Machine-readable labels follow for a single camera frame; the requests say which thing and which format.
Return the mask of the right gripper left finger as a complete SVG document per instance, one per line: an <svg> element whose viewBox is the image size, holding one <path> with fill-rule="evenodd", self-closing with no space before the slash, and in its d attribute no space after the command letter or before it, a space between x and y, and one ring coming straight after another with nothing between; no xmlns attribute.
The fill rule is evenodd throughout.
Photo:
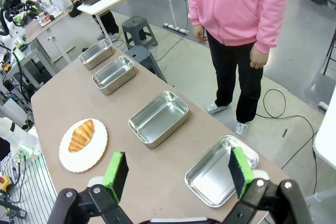
<svg viewBox="0 0 336 224"><path fill-rule="evenodd" d="M128 175L125 152L113 153L103 182L82 192L64 188L58 193L49 223L88 223L100 217L105 223L132 223L119 206Z"/></svg>

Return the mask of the background black green gripper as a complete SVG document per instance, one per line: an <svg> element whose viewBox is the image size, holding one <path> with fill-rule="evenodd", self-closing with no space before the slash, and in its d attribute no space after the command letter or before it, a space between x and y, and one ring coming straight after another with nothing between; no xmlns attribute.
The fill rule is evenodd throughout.
<svg viewBox="0 0 336 224"><path fill-rule="evenodd" d="M21 3L16 6L15 10L13 24L17 27L24 27L29 19L36 19L38 16L38 8L35 2Z"/></svg>

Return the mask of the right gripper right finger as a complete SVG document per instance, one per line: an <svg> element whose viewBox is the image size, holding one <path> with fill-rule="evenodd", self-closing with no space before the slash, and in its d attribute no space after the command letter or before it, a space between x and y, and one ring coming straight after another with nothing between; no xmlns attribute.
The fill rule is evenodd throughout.
<svg viewBox="0 0 336 224"><path fill-rule="evenodd" d="M231 149L228 168L238 202L223 223L251 223L258 211L268 212L274 223L312 223L308 206L295 180L285 179L275 184L263 170L256 175L241 147Z"/></svg>

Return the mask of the person's left hand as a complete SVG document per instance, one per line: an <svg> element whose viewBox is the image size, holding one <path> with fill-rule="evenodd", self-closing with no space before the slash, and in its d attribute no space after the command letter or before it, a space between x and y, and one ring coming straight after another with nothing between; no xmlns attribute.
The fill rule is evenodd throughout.
<svg viewBox="0 0 336 224"><path fill-rule="evenodd" d="M267 64L268 58L269 53L263 53L253 46L250 51L250 66L254 69L261 69Z"/></svg>

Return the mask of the person's right hand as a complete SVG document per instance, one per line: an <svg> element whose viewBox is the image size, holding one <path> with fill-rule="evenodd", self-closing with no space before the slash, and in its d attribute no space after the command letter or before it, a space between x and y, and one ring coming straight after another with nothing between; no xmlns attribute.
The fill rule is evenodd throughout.
<svg viewBox="0 0 336 224"><path fill-rule="evenodd" d="M205 36L205 29L201 24L193 25L193 35L198 43L206 44L207 37Z"/></svg>

